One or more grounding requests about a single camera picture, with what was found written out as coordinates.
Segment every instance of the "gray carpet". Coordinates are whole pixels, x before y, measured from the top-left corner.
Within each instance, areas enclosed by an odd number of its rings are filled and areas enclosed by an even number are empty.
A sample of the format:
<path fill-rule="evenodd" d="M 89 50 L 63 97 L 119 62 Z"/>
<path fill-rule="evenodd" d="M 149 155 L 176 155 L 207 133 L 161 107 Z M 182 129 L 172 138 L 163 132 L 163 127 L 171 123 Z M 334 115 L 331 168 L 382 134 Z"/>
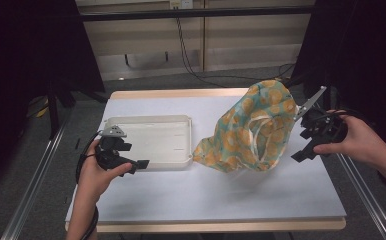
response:
<path fill-rule="evenodd" d="M 278 68 L 245 69 L 222 71 L 212 74 L 241 75 L 264 79 L 278 75 Z M 254 79 L 207 78 L 224 87 L 249 87 L 257 82 Z M 139 89 L 182 89 L 182 88 L 213 88 L 216 85 L 204 83 L 189 74 L 150 77 L 124 81 L 105 82 L 106 93 L 109 96 L 117 90 Z M 301 86 L 291 89 L 292 94 L 301 104 Z M 64 239 L 64 219 L 71 202 L 75 187 L 75 166 L 78 156 L 90 136 L 97 130 L 105 108 L 104 104 L 75 93 L 78 99 L 70 113 L 70 119 L 61 139 L 59 147 L 42 182 L 41 190 L 29 212 L 20 233 L 19 239 Z M 65 109 L 60 108 L 63 116 Z M 48 144 L 49 119 L 30 118 L 26 131 L 18 146 L 15 147 L 7 167 L 0 175 L 0 237 L 6 228 L 14 210 L 19 204 L 31 177 L 36 170 L 38 161 Z M 348 214 L 346 228 L 340 231 L 294 232 L 288 239 L 382 239 L 377 226 L 368 214 L 365 206 L 357 195 L 343 167 L 333 157 L 325 158 L 330 177 L 333 180 L 345 210 Z M 380 184 L 375 172 L 361 164 L 358 167 L 386 211 L 386 188 Z M 140 235 L 105 234 L 100 239 L 138 239 Z M 197 235 L 144 235 L 143 239 L 198 239 Z M 224 239 L 274 239 L 272 234 L 228 234 Z"/>

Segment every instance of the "patterned fabric bag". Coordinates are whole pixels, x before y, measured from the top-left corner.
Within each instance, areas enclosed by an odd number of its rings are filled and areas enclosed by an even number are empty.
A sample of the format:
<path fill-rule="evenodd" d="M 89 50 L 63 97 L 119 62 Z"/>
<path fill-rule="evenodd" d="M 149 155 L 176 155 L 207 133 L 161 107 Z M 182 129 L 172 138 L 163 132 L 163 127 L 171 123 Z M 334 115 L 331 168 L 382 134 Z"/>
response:
<path fill-rule="evenodd" d="M 200 141 L 193 160 L 223 172 L 275 167 L 289 140 L 297 106 L 278 81 L 252 85 L 217 122 L 214 136 Z"/>

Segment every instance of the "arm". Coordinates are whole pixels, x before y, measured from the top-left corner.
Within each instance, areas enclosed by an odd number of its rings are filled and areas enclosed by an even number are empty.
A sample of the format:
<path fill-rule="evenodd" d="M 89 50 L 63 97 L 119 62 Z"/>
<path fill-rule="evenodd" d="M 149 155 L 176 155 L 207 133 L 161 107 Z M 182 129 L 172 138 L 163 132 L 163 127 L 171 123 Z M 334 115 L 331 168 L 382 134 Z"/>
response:
<path fill-rule="evenodd" d="M 94 154 L 94 147 L 99 141 L 94 141 L 88 151 L 87 156 Z M 119 175 L 129 171 L 131 164 L 126 163 L 109 171 L 103 170 L 96 161 L 96 157 L 88 157 L 81 169 L 78 187 L 75 193 L 72 216 L 69 222 L 67 240 L 79 240 L 84 235 L 91 219 L 93 218 L 96 203 L 100 195 L 106 191 L 110 182 Z M 94 231 L 90 239 L 97 239 L 97 233 Z"/>
<path fill-rule="evenodd" d="M 317 154 L 342 153 L 364 162 L 378 170 L 386 178 L 386 143 L 362 120 L 342 116 L 348 125 L 348 134 L 340 143 L 314 147 Z"/>

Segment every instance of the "plastic tray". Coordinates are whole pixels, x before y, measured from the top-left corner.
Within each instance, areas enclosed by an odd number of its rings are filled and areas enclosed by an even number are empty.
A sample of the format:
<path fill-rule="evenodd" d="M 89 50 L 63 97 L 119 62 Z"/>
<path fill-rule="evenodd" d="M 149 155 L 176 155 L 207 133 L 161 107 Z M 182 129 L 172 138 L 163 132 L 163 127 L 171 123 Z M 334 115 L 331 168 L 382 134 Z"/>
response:
<path fill-rule="evenodd" d="M 119 152 L 131 160 L 150 160 L 147 170 L 177 170 L 191 163 L 191 118 L 186 115 L 112 117 L 105 128 L 117 125 L 131 143 Z"/>

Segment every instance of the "wall outlet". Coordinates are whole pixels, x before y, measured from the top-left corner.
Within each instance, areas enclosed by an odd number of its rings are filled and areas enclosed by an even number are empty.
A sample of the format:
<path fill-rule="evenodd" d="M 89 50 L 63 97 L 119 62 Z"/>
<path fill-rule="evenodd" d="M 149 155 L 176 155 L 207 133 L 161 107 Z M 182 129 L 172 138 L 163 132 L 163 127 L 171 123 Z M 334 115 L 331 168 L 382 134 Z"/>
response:
<path fill-rule="evenodd" d="M 181 9 L 181 0 L 170 0 L 169 9 Z"/>
<path fill-rule="evenodd" d="M 193 0 L 181 0 L 181 9 L 193 9 Z"/>

